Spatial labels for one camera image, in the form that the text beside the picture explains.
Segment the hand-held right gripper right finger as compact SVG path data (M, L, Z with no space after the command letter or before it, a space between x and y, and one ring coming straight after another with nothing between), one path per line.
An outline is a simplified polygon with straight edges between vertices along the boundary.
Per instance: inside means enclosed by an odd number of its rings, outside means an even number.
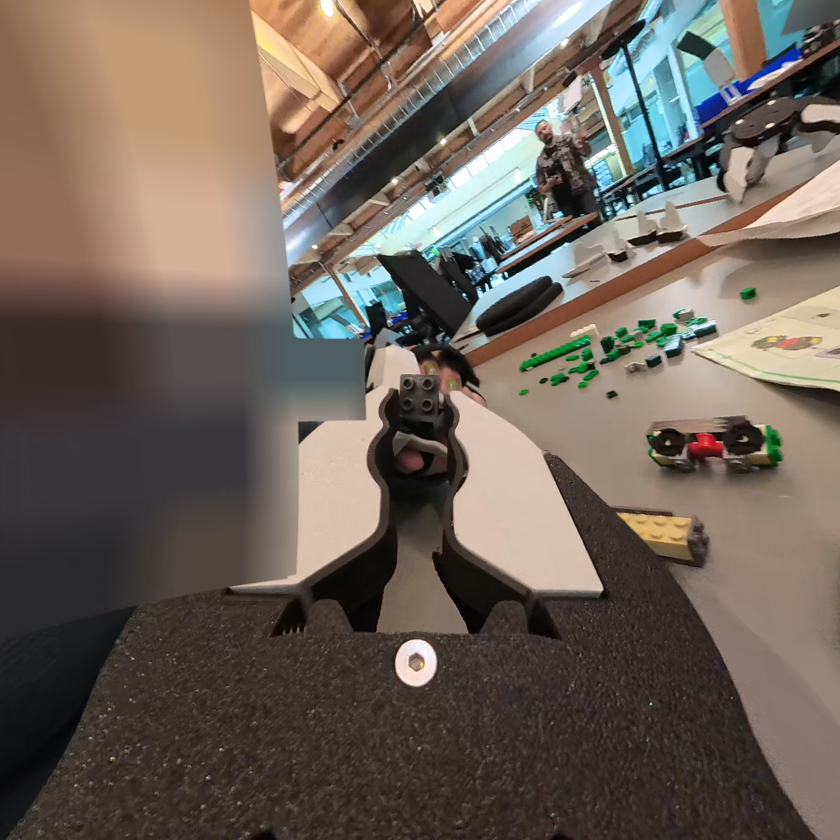
M455 556L525 599L600 598L604 584L541 448L465 394L449 394L446 407Z

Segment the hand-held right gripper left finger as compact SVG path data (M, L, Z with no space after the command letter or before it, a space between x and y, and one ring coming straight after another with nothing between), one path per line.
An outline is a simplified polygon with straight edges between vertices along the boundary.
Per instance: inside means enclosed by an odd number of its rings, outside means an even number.
M325 421L299 444L296 571L232 593L371 599L384 590L396 567L396 533L377 457L392 441L387 408L395 396L377 387L365 397L365 419Z

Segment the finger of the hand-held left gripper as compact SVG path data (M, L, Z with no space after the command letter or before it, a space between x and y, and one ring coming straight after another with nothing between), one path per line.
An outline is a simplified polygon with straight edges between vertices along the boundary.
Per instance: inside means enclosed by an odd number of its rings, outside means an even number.
M417 357L412 350L396 344L384 348L371 348L371 364L365 384L365 392L371 393L384 387L387 390L401 390L403 379L421 374Z

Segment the black square brick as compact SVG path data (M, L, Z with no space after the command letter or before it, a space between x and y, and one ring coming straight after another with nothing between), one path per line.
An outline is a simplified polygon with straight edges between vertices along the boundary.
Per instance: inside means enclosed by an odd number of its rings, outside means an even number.
M401 374L398 393L398 431L435 440L443 428L439 375Z

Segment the tan and black brick assembly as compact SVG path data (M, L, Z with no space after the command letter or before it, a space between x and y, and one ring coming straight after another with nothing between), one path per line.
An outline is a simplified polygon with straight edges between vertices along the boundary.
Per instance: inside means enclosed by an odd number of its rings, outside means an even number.
M658 557L696 568L706 564L710 538L698 518L653 509L615 507L614 511Z

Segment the person's left hand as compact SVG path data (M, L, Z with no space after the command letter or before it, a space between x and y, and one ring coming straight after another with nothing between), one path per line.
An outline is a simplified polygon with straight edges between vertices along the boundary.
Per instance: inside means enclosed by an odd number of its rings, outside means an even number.
M480 380L466 357L449 343L418 344L410 348L416 357L421 373L438 378L438 404L443 406L445 397L452 391L465 396L483 407L487 401L480 393ZM395 455L395 467L404 475L437 476L447 470L447 454L432 454L406 444Z

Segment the black monitor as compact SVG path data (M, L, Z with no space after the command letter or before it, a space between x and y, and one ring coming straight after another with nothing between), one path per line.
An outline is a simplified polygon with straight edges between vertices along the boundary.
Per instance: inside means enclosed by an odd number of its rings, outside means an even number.
M472 309L464 293L412 250L377 259L403 294L406 308L422 309L439 332L454 338Z
M478 291L473 280L463 270L459 257L461 255L453 252L450 248L443 248L440 251L438 271L471 305L475 305L479 298Z

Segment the black round cushion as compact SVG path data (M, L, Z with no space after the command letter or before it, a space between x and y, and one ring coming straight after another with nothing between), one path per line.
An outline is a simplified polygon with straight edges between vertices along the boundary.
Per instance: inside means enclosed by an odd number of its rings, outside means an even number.
M533 280L490 306L476 319L476 330L493 337L529 321L564 292L549 276Z

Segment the pile of green bricks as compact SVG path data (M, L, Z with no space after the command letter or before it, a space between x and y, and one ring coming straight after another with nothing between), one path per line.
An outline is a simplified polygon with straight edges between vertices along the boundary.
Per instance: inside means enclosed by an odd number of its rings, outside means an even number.
M626 373L651 371L680 358L691 344L715 337L718 323L696 315L690 308L675 310L669 320L642 318L628 327L599 332L594 324L573 331L570 340L551 350L532 353L520 363L519 373L540 373L541 385L575 383L583 391L592 386L610 364Z

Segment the brick car model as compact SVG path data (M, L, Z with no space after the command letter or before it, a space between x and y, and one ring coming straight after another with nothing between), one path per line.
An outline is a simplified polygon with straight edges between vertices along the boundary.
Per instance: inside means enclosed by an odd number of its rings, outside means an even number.
M715 416L652 423L647 454L659 466L682 473L719 460L728 473L776 469L784 461L780 432L746 416Z

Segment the wooden work table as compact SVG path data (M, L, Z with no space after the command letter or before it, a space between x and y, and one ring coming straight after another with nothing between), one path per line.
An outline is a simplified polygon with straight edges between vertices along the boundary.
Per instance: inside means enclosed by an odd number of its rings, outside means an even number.
M504 277L516 275L540 262L554 250L573 243L601 224L602 217L599 213L577 217L569 223L555 228L552 232L542 235L533 244L518 248L516 253L511 252L509 256L502 260L499 267L494 269L494 272Z

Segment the open instruction booklet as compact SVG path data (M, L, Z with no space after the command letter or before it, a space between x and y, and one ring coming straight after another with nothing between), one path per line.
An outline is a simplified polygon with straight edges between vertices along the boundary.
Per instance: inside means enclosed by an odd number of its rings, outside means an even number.
M705 342L702 359L778 385L839 391L839 288Z

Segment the person's dark clothing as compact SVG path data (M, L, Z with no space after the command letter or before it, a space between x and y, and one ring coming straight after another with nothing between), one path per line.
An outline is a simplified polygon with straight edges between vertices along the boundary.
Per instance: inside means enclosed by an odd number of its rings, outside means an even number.
M1 643L1 838L33 804L77 729L134 606Z

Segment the black pole stand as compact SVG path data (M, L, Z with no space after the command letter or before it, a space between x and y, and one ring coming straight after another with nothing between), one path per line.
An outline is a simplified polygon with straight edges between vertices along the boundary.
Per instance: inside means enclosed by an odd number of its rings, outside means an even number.
M679 165L666 156L685 138L687 121L669 60L669 48L639 19L601 53L607 90L621 137L636 171L652 169L667 191L677 186Z

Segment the idle black grey gripper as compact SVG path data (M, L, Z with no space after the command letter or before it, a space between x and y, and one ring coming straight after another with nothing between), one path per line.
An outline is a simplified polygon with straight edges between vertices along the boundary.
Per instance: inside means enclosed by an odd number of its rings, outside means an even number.
M814 154L839 134L839 103L822 96L775 98L737 119L718 156L717 188L740 204L763 178L770 161L802 140Z

